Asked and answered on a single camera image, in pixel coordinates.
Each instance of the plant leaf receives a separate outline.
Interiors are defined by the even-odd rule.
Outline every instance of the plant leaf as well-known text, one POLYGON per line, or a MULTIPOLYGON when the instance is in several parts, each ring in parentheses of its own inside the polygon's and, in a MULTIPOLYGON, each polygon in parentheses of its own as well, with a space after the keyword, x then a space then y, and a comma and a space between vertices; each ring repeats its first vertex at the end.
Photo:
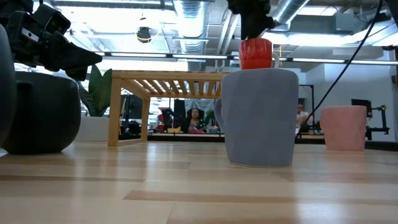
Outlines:
POLYGON ((105 109, 101 110, 101 111, 98 113, 99 116, 100 116, 100 117, 103 117, 107 109, 108 109, 108 108, 105 108, 105 109))
POLYGON ((111 105, 112 69, 105 72, 98 85, 97 90, 92 94, 98 105, 98 111, 104 111, 111 105))
POLYGON ((102 75, 96 65, 91 67, 90 82, 88 83, 88 92, 92 95, 98 89, 101 83, 102 75))
POLYGON ((87 90, 85 90, 81 82, 78 82, 78 84, 79 84, 80 100, 87 107, 90 116, 100 116, 100 113, 98 111, 98 106, 94 102, 93 97, 91 97, 91 95, 87 92, 87 90))
POLYGON ((210 119, 211 119, 211 118, 210 118, 209 116, 206 117, 206 120, 205 120, 205 124, 206 124, 206 125, 209 124, 210 119))

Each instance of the red cup on mug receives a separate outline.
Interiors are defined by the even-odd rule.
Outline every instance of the red cup on mug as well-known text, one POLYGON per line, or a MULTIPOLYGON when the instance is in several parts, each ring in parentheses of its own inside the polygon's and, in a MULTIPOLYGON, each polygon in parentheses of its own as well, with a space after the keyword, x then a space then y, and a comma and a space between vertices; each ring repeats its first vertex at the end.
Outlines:
POLYGON ((279 68, 280 59, 273 49, 272 42, 267 39, 244 40, 239 46, 239 66, 241 69, 271 68, 274 58, 274 68, 279 68))

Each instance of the person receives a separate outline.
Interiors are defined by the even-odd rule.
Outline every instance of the person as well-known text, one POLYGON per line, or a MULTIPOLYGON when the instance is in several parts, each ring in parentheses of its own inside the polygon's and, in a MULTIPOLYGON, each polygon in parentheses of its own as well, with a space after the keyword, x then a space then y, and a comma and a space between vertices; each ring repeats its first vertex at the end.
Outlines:
MULTIPOLYGON (((296 128, 300 128, 305 120, 308 118, 309 113, 304 111, 304 105, 297 105, 296 128)), ((312 123, 312 117, 307 121, 307 124, 312 123)))
POLYGON ((183 127, 185 133, 206 132, 206 123, 203 120, 205 112, 198 108, 190 109, 187 112, 187 119, 183 127))

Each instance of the pink mug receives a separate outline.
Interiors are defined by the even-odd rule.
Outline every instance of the pink mug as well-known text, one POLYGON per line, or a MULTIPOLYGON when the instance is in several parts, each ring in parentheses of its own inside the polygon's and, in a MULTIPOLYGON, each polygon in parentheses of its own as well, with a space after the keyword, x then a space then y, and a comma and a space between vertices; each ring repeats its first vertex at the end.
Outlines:
POLYGON ((322 109, 321 128, 331 151, 363 151, 366 134, 366 107, 339 106, 322 109))

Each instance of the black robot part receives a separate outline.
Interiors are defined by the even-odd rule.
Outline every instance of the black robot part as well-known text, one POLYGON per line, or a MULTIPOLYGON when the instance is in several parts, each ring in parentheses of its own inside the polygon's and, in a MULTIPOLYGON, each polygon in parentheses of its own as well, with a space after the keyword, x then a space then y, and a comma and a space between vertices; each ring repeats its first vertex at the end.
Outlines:
POLYGON ((273 29, 275 21, 267 16, 270 0, 227 0, 228 9, 241 15, 241 39, 258 37, 265 29, 273 29))
POLYGON ((32 14, 31 0, 0 0, 0 24, 6 28, 14 62, 30 67, 44 66, 79 81, 87 68, 102 56, 70 43, 63 35, 70 21, 57 10, 41 4, 32 14))

